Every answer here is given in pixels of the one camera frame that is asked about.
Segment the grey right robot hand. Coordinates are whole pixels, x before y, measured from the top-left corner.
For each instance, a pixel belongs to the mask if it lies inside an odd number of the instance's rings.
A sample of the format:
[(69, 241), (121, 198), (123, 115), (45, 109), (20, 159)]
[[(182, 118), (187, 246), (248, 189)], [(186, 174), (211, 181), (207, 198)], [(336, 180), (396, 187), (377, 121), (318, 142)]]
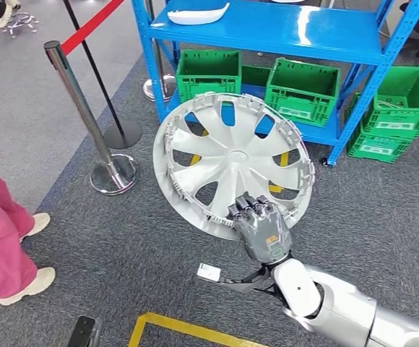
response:
[(264, 195), (254, 198), (245, 192), (228, 211), (251, 259), (268, 265), (289, 256), (292, 246), (290, 229), (279, 208)]

